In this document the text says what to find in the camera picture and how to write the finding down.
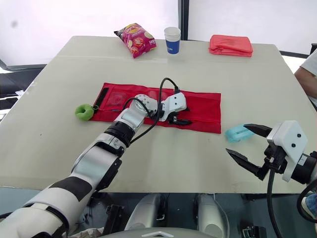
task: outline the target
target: snack bag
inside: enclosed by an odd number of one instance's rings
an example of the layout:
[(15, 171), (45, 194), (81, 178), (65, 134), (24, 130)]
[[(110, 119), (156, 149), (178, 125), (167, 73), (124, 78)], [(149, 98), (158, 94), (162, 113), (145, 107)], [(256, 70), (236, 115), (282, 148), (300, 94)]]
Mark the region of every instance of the snack bag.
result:
[(127, 45), (133, 58), (157, 46), (154, 37), (137, 23), (130, 24), (114, 33)]

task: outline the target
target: light blue object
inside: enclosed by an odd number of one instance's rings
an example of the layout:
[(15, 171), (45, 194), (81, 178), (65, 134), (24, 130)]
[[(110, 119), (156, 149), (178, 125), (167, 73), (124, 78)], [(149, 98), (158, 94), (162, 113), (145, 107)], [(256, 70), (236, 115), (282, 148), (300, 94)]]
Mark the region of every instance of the light blue object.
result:
[(243, 125), (230, 128), (224, 134), (229, 142), (239, 142), (254, 135), (252, 131), (246, 129)]

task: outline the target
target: paper cup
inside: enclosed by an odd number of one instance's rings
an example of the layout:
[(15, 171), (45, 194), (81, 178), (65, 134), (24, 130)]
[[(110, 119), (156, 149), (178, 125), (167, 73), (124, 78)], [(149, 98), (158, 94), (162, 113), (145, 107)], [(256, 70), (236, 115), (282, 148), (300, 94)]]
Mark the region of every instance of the paper cup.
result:
[(180, 29), (177, 27), (167, 27), (164, 29), (167, 52), (177, 54), (179, 52)]

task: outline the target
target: red folded towel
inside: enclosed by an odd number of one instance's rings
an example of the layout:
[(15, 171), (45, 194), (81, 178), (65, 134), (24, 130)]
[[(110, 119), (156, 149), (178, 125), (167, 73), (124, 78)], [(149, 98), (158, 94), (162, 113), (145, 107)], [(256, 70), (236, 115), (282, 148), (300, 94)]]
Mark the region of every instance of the red folded towel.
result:
[(253, 49), (248, 37), (213, 35), (209, 52), (214, 55), (251, 57)]
[[(220, 125), (220, 93), (194, 93), (181, 90), (186, 97), (186, 104), (190, 111), (180, 111), (178, 119), (192, 121), (190, 125), (169, 124), (167, 121), (159, 121), (157, 125), (176, 127), (179, 129), (196, 130), (211, 133), (221, 133)], [(111, 122), (120, 114), (122, 107), (128, 98), (138, 94), (146, 94), (151, 98), (158, 99), (159, 89), (148, 88), (131, 84), (104, 83), (104, 86), (95, 101), (99, 107), (91, 120)], [(162, 100), (173, 95), (172, 89), (162, 90)], [(145, 118), (145, 124), (153, 124), (153, 120)]]

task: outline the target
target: black cord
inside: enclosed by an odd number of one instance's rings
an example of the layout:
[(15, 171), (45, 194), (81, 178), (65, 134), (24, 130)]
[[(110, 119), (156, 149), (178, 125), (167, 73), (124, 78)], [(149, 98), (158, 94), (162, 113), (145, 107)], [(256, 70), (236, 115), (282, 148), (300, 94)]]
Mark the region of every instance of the black cord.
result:
[(175, 93), (178, 93), (179, 92), (179, 88), (177, 87), (177, 85), (170, 79), (170, 78), (164, 78), (162, 80), (162, 82), (160, 83), (160, 86), (159, 86), (159, 94), (158, 94), (158, 111), (157, 111), (157, 116), (156, 116), (156, 119), (154, 121), (154, 123), (148, 128), (146, 129), (143, 133), (141, 133), (140, 135), (138, 135), (137, 137), (135, 137), (133, 140), (131, 140), (131, 144), (133, 142), (135, 142), (136, 140), (140, 139), (142, 136), (144, 136), (146, 133), (148, 133), (154, 126), (156, 126), (156, 124), (158, 123), (159, 121), (159, 116), (160, 116), (160, 113), (161, 113), (161, 107), (160, 107), (160, 104), (161, 104), (161, 96), (162, 96), (162, 89), (163, 89), (163, 84), (165, 81), (170, 81), (173, 85), (174, 85), (174, 91)]
[(142, 107), (146, 110), (148, 116), (151, 117), (151, 113), (150, 113), (149, 109), (148, 109), (148, 108), (145, 106), (145, 104), (144, 104), (140, 99), (138, 99), (138, 98), (129, 98), (129, 99), (125, 102), (125, 104), (123, 105), (122, 110), (124, 110), (124, 109), (127, 107), (128, 103), (129, 103), (130, 101), (132, 101), (132, 100), (138, 101), (138, 102), (142, 105)]
[(307, 221), (313, 222), (313, 223), (317, 223), (317, 219), (313, 219), (311, 218), (303, 209), (302, 207), (302, 200), (303, 198), (307, 195), (307, 193), (309, 193), (309, 191), (313, 190), (314, 188), (316, 188), (317, 185), (317, 179), (312, 181), (303, 191), (302, 193), (299, 195), (299, 197), (297, 198), (297, 210), (299, 212), (299, 214), (306, 219)]
[(82, 224), (82, 223), (86, 223), (90, 217), (91, 217), (91, 207), (89, 207), (88, 216), (85, 217), (85, 220), (82, 221), (82, 222), (78, 222), (78, 223), (76, 223), (76, 224), (79, 225), (79, 224)]
[(267, 184), (267, 208), (268, 208), (269, 218), (271, 220), (275, 234), (277, 238), (282, 238), (282, 235), (278, 229), (278, 226), (274, 217), (274, 212), (273, 212), (272, 189), (273, 189), (274, 175), (275, 175), (275, 169), (271, 168), (269, 172), (269, 178), (268, 178), (268, 184)]

